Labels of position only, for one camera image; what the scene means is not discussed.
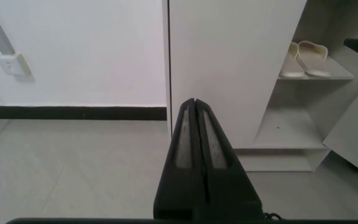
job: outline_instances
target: tiled floor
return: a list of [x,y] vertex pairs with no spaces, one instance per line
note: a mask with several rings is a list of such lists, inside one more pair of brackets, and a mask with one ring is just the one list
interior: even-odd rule
[[[17,217],[152,218],[168,150],[163,121],[0,120],[0,223]],[[358,172],[249,173],[266,212],[358,219]]]

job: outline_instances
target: shelf board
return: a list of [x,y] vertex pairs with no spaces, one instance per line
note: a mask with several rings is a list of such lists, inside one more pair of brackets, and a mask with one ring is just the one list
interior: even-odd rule
[[237,154],[238,159],[245,171],[313,171],[304,154],[264,154],[250,153]]
[[297,102],[268,106],[253,149],[326,149],[309,114]]
[[304,75],[300,78],[286,78],[278,76],[279,80],[352,80],[354,79],[354,75],[346,70],[342,65],[337,63],[333,58],[330,56],[327,57],[326,63],[328,67],[331,69],[331,77],[324,78],[324,77],[314,77],[309,75]]

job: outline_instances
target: electrical outlet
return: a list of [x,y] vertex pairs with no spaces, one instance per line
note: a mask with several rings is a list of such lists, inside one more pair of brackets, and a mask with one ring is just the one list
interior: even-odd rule
[[0,66],[8,75],[30,75],[30,68],[20,53],[0,56]]

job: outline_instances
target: power cord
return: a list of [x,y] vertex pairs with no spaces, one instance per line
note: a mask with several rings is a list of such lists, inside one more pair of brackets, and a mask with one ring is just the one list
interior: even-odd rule
[[268,220],[276,220],[273,217],[277,218],[278,221],[285,220],[284,218],[282,218],[280,215],[277,215],[276,213],[264,213],[264,216]]

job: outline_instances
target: white slipper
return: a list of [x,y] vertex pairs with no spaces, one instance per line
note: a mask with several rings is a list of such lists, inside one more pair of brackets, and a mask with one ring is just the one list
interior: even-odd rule
[[318,77],[330,77],[331,71],[326,65],[328,49],[319,44],[304,40],[298,44],[296,60],[305,70],[306,74]]
[[295,60],[298,56],[298,50],[298,44],[291,42],[283,67],[280,70],[281,77],[300,78],[305,76],[305,71]]

